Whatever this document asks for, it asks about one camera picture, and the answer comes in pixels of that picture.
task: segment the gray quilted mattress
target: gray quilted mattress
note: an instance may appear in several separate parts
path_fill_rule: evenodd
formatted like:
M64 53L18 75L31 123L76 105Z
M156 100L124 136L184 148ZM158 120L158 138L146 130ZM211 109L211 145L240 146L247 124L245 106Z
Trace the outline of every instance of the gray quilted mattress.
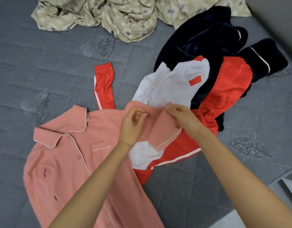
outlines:
M107 32L101 26L38 30L30 17L35 4L35 0L0 0L0 228L39 227L22 180L26 157L34 146L33 128L44 119L37 118L39 106L49 109L44 122L73 104L97 110L94 66L111 61L115 104L123 109L174 32L158 22L141 42L116 40L103 61L99 43ZM248 30L247 45L269 36L253 17L232 22ZM219 139L266 184L290 171L292 62L286 73L255 83L226 112L224 125ZM255 147L259 151L250 152ZM144 189L166 228L208 227L233 209L202 153L155 168Z

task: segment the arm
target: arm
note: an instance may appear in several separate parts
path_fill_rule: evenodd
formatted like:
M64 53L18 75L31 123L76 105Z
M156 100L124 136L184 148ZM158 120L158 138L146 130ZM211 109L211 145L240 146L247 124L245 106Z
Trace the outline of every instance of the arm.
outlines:
M248 170L186 106L173 105L176 117L195 139L247 228L292 227L292 211Z
M147 114L132 108L123 118L119 141L107 158L74 194L49 228L93 228L122 161L136 143Z

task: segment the blanket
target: blanket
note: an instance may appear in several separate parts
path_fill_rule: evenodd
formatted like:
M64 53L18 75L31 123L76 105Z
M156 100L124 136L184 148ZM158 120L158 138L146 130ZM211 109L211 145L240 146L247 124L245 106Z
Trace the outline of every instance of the blanket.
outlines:
M157 19L177 29L215 5L229 6L232 16L251 15L245 0L38 0L31 16L42 30L102 24L116 38L136 42L153 32Z

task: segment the leaf embroidery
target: leaf embroidery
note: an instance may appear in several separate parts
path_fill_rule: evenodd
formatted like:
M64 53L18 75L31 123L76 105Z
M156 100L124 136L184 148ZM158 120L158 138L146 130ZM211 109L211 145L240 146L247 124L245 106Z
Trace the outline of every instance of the leaf embroidery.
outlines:
M262 145L250 138L234 138L230 141L230 144L248 156L271 157L271 155L269 155L268 151Z
M46 120L47 117L49 116L49 111L50 111L50 99L48 95L46 95L45 98L43 99L43 102L38 107L35 126L42 125L44 120Z
M282 71L279 71L279 72L276 72L273 74L273 76L276 76L276 77L282 77L282 76L286 76L286 75L290 75L290 73L285 71L285 70L282 70Z
M113 51L115 44L114 34L106 34L105 37L99 43L99 52L102 59L107 59Z

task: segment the shirt collar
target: shirt collar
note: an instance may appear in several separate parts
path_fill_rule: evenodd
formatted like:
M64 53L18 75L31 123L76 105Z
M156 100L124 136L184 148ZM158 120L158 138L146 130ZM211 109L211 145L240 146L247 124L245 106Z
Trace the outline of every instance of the shirt collar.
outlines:
M87 109L73 105L59 117L35 127L33 140L53 149L60 137L69 132L84 132L87 128Z

